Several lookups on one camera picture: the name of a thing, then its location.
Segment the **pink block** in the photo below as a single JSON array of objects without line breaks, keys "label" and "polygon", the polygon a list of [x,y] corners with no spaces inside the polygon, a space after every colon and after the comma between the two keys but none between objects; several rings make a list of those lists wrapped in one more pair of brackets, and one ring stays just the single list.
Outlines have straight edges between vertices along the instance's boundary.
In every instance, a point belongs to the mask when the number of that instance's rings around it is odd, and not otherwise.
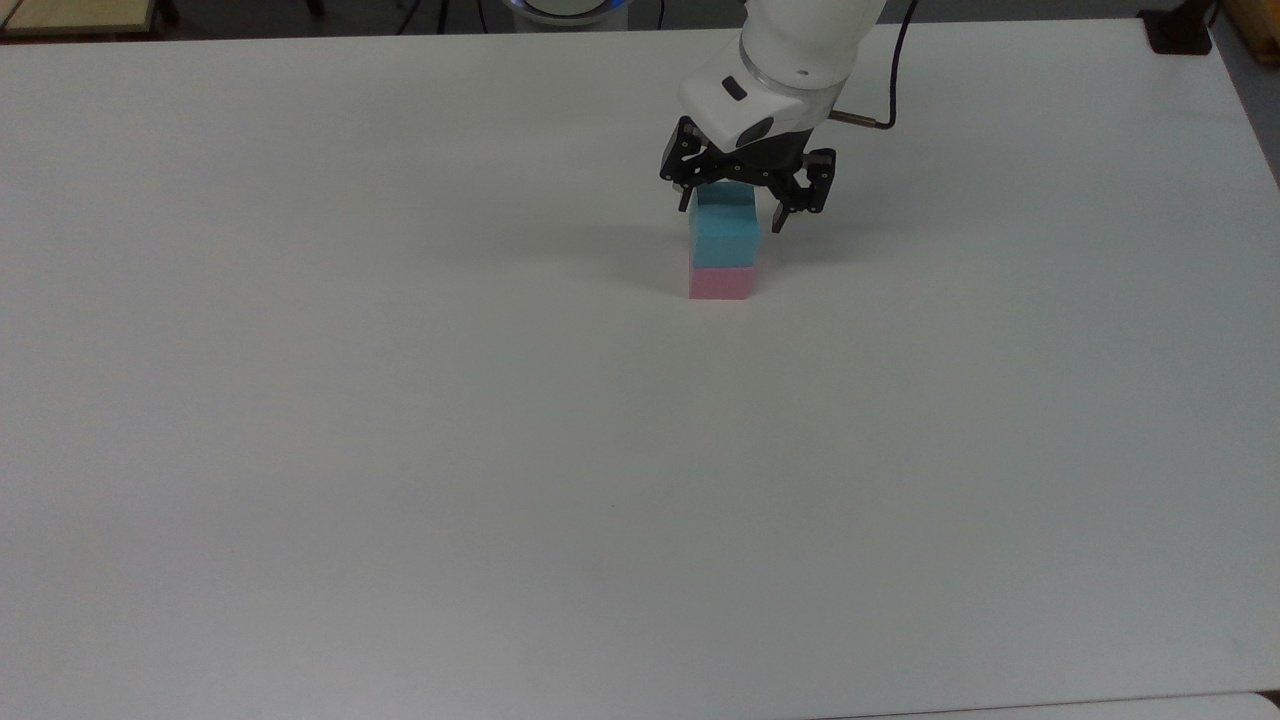
[{"label": "pink block", "polygon": [[755,268],[690,268],[690,300],[746,300]]}]

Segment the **white table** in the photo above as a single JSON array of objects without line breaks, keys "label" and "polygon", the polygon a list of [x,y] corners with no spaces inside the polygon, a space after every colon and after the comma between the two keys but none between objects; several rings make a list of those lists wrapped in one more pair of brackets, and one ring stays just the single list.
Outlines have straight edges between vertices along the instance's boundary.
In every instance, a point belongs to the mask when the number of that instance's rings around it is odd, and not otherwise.
[{"label": "white table", "polygon": [[914,28],[899,129],[820,129],[828,211],[699,304],[655,174],[726,37],[0,47],[0,715],[1280,685],[1280,192],[1220,59]]}]

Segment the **black stand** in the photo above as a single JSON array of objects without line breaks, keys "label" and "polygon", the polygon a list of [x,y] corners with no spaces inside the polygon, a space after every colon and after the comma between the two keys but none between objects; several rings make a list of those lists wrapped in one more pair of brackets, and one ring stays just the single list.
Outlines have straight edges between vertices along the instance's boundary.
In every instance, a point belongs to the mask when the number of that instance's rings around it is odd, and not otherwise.
[{"label": "black stand", "polygon": [[1158,55],[1208,55],[1213,41],[1204,27],[1204,14],[1213,0],[1187,0],[1172,10],[1142,10],[1147,40]]}]

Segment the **blue block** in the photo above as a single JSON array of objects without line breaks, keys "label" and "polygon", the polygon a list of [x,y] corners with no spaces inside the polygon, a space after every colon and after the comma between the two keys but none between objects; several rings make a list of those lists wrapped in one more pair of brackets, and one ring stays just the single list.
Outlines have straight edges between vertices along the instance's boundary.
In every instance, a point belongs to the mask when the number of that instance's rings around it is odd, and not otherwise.
[{"label": "blue block", "polygon": [[689,204],[695,268],[750,268],[760,246],[755,188],[737,182],[704,184]]}]

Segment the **black button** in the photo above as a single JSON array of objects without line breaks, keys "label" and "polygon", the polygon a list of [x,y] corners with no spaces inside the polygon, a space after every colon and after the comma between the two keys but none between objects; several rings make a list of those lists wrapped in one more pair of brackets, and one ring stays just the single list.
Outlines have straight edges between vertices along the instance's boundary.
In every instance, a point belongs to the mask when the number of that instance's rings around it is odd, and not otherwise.
[{"label": "black button", "polygon": [[741,102],[742,100],[746,99],[746,91],[742,90],[742,86],[739,85],[736,79],[733,79],[733,76],[728,76],[727,78],[722,79],[721,85],[724,86],[724,90],[728,91],[730,96],[732,96],[733,100]]}]

